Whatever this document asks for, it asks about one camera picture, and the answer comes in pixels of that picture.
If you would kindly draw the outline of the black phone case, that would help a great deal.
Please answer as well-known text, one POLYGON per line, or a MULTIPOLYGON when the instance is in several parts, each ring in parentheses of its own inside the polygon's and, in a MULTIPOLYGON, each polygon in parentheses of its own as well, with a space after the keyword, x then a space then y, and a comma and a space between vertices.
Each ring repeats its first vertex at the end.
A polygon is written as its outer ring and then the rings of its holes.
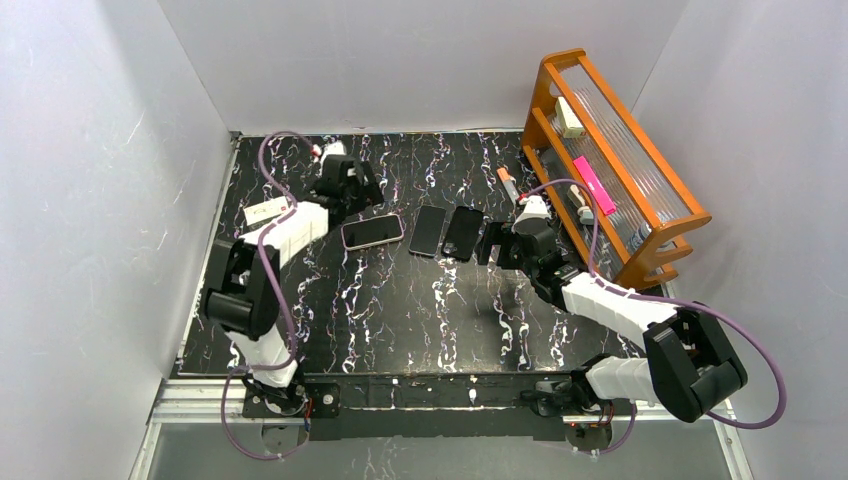
POLYGON ((441 253, 462 262, 471 260, 485 214, 466 206, 457 206, 451 216, 441 253))

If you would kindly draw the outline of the pink cased smartphone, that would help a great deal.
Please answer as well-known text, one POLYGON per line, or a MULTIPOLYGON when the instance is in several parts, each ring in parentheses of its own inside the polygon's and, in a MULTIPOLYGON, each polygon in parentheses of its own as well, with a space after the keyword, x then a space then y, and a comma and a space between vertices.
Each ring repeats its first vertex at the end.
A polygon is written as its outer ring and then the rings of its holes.
POLYGON ((397 214, 386 214, 346 223, 341 227, 342 245, 346 251, 356 251, 398 242, 405 230, 397 214))

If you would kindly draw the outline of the black screen smartphone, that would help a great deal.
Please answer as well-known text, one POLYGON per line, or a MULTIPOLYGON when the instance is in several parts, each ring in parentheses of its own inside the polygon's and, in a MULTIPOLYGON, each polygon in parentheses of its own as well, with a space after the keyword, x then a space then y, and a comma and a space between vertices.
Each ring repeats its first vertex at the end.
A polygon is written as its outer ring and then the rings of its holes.
POLYGON ((417 212, 408 251, 412 255, 434 257, 437 254, 446 210, 422 205, 417 212))

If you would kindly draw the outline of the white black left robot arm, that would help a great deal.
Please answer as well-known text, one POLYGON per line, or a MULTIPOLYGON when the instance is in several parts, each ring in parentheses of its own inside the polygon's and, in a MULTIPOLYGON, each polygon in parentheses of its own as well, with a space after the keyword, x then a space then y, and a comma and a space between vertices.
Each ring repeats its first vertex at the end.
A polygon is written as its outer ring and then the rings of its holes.
POLYGON ((383 203, 370 163, 326 154, 303 199, 284 191, 269 223, 233 242, 215 241, 198 313, 235 343, 259 384, 287 389, 298 369, 297 334, 281 286, 281 269, 349 217, 383 203))

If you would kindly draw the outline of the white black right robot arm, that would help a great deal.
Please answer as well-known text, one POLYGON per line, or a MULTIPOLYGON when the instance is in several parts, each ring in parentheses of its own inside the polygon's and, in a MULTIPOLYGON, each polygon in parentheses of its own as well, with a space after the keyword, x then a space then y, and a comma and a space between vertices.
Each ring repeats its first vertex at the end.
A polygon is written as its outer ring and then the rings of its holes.
POLYGON ((622 335, 645 354, 599 354, 565 380, 523 392, 523 399, 571 409, 615 400, 659 403, 675 418, 693 422, 747 384, 747 371, 714 315, 699 304, 640 300, 604 285, 561 254, 547 221, 489 223, 475 248, 479 264, 493 250, 497 266, 522 272, 541 300, 622 335))

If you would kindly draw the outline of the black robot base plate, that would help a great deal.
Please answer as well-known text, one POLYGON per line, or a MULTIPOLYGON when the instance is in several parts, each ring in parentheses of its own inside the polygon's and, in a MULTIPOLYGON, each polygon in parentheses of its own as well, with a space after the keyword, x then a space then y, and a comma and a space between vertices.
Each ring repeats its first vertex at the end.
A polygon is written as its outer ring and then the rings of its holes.
POLYGON ((624 410, 589 403, 565 374, 314 374, 285 389, 242 384, 244 417, 304 419, 318 441, 514 436, 604 449, 624 410))

